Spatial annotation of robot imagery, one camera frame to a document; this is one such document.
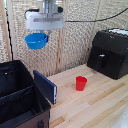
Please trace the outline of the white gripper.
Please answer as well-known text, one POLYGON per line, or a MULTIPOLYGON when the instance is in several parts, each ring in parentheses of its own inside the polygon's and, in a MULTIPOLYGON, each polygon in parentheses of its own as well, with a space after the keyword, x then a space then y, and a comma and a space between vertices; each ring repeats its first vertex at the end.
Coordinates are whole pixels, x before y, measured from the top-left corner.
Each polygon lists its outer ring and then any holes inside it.
POLYGON ((52 17, 46 18, 38 12, 28 12, 26 14, 26 28, 29 31, 45 31, 50 36, 51 30, 62 29, 65 25, 63 14, 54 14, 52 17))

